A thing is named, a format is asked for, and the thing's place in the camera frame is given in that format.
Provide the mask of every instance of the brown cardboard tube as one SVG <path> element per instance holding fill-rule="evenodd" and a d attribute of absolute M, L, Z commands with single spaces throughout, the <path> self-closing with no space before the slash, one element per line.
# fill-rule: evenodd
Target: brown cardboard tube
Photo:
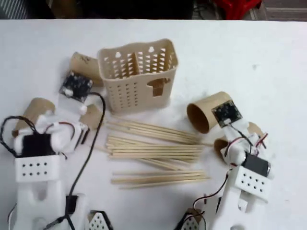
<path fill-rule="evenodd" d="M 229 100 L 231 100 L 231 97 L 227 93 L 218 92 L 189 104 L 187 114 L 194 128 L 201 133 L 208 133 L 217 124 L 211 110 Z"/>
<path fill-rule="evenodd" d="M 258 136 L 260 137 L 263 137 L 264 135 L 261 129 L 255 123 L 252 123 L 252 122 L 249 123 L 248 131 L 250 133 L 257 133 Z M 223 158 L 221 155 L 221 149 L 225 148 L 227 145 L 228 145 L 228 141 L 226 140 L 225 136 L 218 138 L 214 141 L 214 144 L 213 144 L 214 152 L 222 160 Z"/>
<path fill-rule="evenodd" d="M 83 124 L 86 124 L 89 126 L 91 129 L 97 129 L 100 118 L 101 118 L 102 112 L 100 112 L 96 105 L 91 104 L 87 107 L 86 114 L 81 116 L 80 122 Z"/>
<path fill-rule="evenodd" d="M 103 86 L 97 59 L 75 52 L 71 57 L 71 70 L 92 79 L 94 86 Z"/>
<path fill-rule="evenodd" d="M 54 110 L 55 110 L 54 104 L 47 99 L 36 97 L 36 98 L 32 99 L 29 106 L 25 110 L 23 116 L 28 118 L 30 121 L 32 121 L 35 124 L 38 116 L 44 114 L 48 110 L 54 112 Z M 28 125 L 27 125 L 26 122 L 21 121 L 21 120 L 18 121 L 15 129 L 12 131 L 13 137 L 16 137 L 18 135 L 19 129 L 23 129 L 23 128 L 27 128 L 27 127 L 28 127 Z"/>

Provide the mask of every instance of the wooden stick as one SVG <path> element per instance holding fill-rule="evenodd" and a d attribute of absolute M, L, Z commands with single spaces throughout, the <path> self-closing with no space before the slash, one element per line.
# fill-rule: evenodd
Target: wooden stick
<path fill-rule="evenodd" d="M 202 150 L 203 146 L 197 145 L 177 145 L 177 146 L 168 146 L 168 145 L 143 145 L 143 146 L 115 146 L 113 150 Z"/>
<path fill-rule="evenodd" d="M 201 150 L 146 150 L 146 149 L 137 149 L 137 150 L 133 150 L 133 149 L 119 149 L 119 150 L 112 150 L 112 152 L 124 152 L 124 153 L 128 153 L 128 152 L 132 152 L 132 153 L 138 153 L 138 152 L 142 152 L 142 153 L 177 153 L 178 155 L 181 155 L 184 153 L 197 153 L 197 154 L 201 154 L 202 151 Z"/>
<path fill-rule="evenodd" d="M 151 129 L 155 129 L 155 130 L 162 130 L 162 131 L 168 132 L 168 133 L 184 134 L 184 135 L 189 135 L 189 136 L 192 136 L 192 137 L 196 136 L 195 134 L 189 133 L 189 132 L 186 132 L 186 131 L 179 131 L 179 130 L 172 129 L 172 128 L 166 128 L 166 127 L 155 126 L 155 125 L 145 124 L 145 123 L 141 123 L 141 122 L 131 121 L 131 120 L 119 117 L 119 116 L 113 116 L 113 117 L 116 118 L 116 119 L 122 120 L 122 121 L 130 122 L 130 123 L 132 123 L 136 126 L 147 127 L 147 128 L 151 128 Z"/>
<path fill-rule="evenodd" d="M 174 165 L 171 165 L 171 164 L 163 164 L 161 161 L 157 161 L 155 159 L 138 159 L 138 161 L 141 161 L 143 163 L 147 163 L 147 164 L 151 164 L 151 165 L 154 165 L 154 166 L 158 166 L 158 167 L 161 167 L 161 168 L 164 168 L 164 169 L 168 169 L 168 170 L 180 170 L 180 168 L 174 166 Z"/>
<path fill-rule="evenodd" d="M 176 159 L 176 156 L 194 156 L 199 157 L 199 153 L 194 152 L 184 152 L 184 153 L 177 153 L 177 152 L 112 152 L 114 156 L 126 156 L 126 155 L 135 155 L 135 156 L 155 156 L 155 158 L 159 158 L 160 156 L 169 156 L 170 158 Z"/>
<path fill-rule="evenodd" d="M 161 181 L 179 181 L 184 179 L 200 179 L 205 178 L 204 174 L 201 173 L 187 173 L 187 174 L 175 174 L 175 175 L 159 175 L 159 176 L 145 176 L 136 178 L 118 178 L 112 179 L 112 184 L 147 184 L 152 182 Z"/>
<path fill-rule="evenodd" d="M 204 173 L 203 170 L 178 170 L 178 171 L 119 171 L 113 175 L 169 175 L 169 174 L 188 174 L 188 173 Z"/>
<path fill-rule="evenodd" d="M 119 187 L 120 189 L 133 189 L 133 188 L 142 188 L 142 187 L 154 187 L 154 186 L 162 186 L 162 185 L 170 185 L 170 184 L 180 184 L 180 183 L 197 183 L 206 180 L 204 179 L 194 179 L 194 180 L 182 180 L 182 181 L 168 181 L 168 182 L 158 182 L 158 183 L 150 183 L 150 184 L 136 184 L 136 185 L 128 185 Z"/>
<path fill-rule="evenodd" d="M 188 160 L 196 160 L 197 157 L 194 156 L 169 156 L 169 155 L 163 155 L 163 156 L 157 156 L 157 155 L 112 155 L 109 156 L 110 159 L 188 159 Z"/>
<path fill-rule="evenodd" d="M 145 142 L 145 141 L 140 141 L 140 140 L 133 140 L 133 139 L 128 139 L 128 138 L 120 138 L 112 135 L 108 135 L 108 140 L 118 140 L 121 142 L 127 142 L 127 143 L 133 143 L 133 144 L 146 144 L 146 145 L 154 145 L 153 143 Z"/>
<path fill-rule="evenodd" d="M 192 141 L 192 140 L 184 139 L 184 138 L 174 138 L 172 136 L 163 136 L 163 135 L 158 135 L 158 134 L 153 134 L 153 133 L 146 133 L 146 132 L 141 132 L 139 130 L 135 131 L 133 129 L 125 130 L 125 129 L 122 129 L 122 128 L 112 127 L 112 126 L 108 126 L 108 128 L 111 129 L 111 130 L 121 131 L 121 132 L 124 132 L 124 133 L 130 133 L 130 134 L 135 134 L 135 135 L 139 135 L 139 136 L 157 138 L 157 139 L 162 139 L 162 140 L 167 140 L 167 141 L 174 141 L 174 142 L 183 143 L 183 144 L 197 144 L 197 141 Z"/>
<path fill-rule="evenodd" d="M 156 162 L 156 163 L 165 165 L 165 166 L 175 167 L 175 168 L 177 168 L 177 170 L 185 170 L 184 167 L 174 165 L 172 163 L 168 163 L 168 162 L 165 161 L 165 159 L 149 159 L 149 160 L 152 161 L 152 162 Z"/>
<path fill-rule="evenodd" d="M 131 123 L 127 123 L 127 122 L 111 122 L 111 121 L 108 121 L 107 123 L 110 124 L 110 125 L 114 125 L 114 126 L 134 128 L 134 129 L 137 129 L 137 130 L 147 131 L 147 132 L 151 132 L 151 133 L 157 133 L 157 134 L 163 134 L 163 135 L 172 135 L 174 137 L 184 137 L 184 138 L 193 139 L 193 140 L 197 138 L 196 135 L 190 136 L 190 135 L 185 135 L 185 134 L 168 133 L 168 132 L 161 131 L 161 130 L 150 129 L 150 128 L 147 128 L 147 127 L 135 126 L 135 125 L 133 125 Z"/>

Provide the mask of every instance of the red object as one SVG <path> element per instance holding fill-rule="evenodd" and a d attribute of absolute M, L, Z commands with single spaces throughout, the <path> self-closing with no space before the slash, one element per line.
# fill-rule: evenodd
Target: red object
<path fill-rule="evenodd" d="M 260 7 L 261 0 L 213 0 L 226 11 L 226 20 L 241 20 L 254 7 Z"/>

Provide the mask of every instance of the white wire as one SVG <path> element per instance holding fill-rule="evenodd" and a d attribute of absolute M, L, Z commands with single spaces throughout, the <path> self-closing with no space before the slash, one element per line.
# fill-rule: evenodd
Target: white wire
<path fill-rule="evenodd" d="M 12 219 L 12 215 L 13 215 L 15 208 L 16 208 L 16 204 L 14 205 L 14 207 L 12 208 L 12 210 L 9 213 L 9 218 L 8 218 L 9 230 L 11 230 L 11 219 Z"/>

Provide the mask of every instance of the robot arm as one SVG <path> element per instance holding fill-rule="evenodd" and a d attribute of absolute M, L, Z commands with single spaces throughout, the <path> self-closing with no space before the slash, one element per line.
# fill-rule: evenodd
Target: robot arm
<path fill-rule="evenodd" d="M 249 122 L 232 101 L 212 112 L 228 141 L 221 149 L 222 158 L 232 169 L 226 175 L 221 199 L 214 196 L 204 205 L 207 229 L 259 230 L 273 178 L 271 155 L 261 144 L 267 134 L 260 138 L 256 133 L 249 133 Z"/>

